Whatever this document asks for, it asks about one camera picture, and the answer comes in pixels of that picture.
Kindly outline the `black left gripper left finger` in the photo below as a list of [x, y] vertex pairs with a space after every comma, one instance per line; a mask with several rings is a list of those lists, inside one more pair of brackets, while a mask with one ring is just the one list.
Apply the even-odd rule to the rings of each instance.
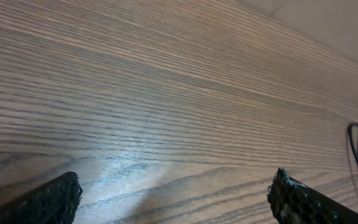
[[27, 192], [0, 207], [0, 224], [72, 224], [83, 190], [75, 172]]

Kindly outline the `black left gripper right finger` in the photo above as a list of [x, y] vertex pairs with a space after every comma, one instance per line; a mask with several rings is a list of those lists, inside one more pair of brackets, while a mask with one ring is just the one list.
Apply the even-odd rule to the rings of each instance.
[[279, 224], [358, 224], [358, 213], [290, 177], [279, 168], [267, 201]]

